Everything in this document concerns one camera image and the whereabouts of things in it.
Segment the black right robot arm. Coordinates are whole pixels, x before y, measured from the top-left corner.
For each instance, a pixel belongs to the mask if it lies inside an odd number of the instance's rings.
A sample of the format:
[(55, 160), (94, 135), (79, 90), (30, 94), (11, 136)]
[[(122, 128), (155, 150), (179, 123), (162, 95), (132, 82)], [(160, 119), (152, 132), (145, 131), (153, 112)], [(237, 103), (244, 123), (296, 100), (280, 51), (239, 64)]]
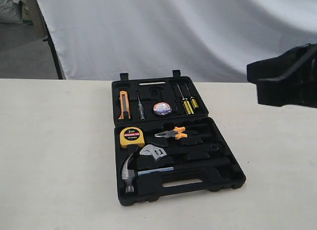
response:
[(247, 65), (247, 81), (256, 85), (258, 104), (317, 107), (317, 45), (305, 44)]

